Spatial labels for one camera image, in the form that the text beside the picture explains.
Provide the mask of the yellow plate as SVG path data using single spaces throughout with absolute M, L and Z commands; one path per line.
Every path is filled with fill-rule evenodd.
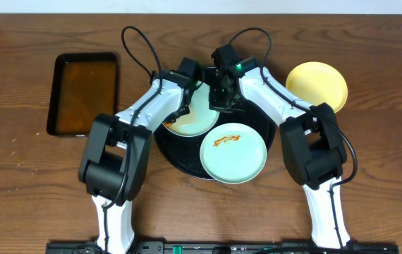
M 296 66 L 288 74 L 286 88 L 315 106 L 327 103 L 335 113 L 343 108 L 348 98 L 348 86 L 341 73 L 318 61 Z

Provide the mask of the green and orange sponge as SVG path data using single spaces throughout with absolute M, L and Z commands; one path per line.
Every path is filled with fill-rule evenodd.
M 164 126 L 166 126 L 167 128 L 170 128 L 173 124 L 175 124 L 175 122 L 163 122 Z

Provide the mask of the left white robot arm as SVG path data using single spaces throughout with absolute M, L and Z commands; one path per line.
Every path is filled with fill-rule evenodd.
M 161 71 L 132 106 L 99 114 L 91 127 L 78 179 L 98 213 L 98 253 L 127 253 L 135 233 L 132 201 L 145 180 L 153 132 L 168 119 L 188 114 L 200 74 Z

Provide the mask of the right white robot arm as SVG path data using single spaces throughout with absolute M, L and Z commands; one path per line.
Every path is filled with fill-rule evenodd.
M 296 66 L 282 85 L 254 57 L 214 65 L 221 82 L 211 89 L 211 107 L 226 111 L 237 101 L 250 102 L 279 127 L 284 164 L 307 197 L 312 241 L 320 248 L 345 248 L 351 238 L 340 186 L 343 164 L 354 151 L 335 116 L 348 96 L 343 76 L 326 63 L 311 61 Z

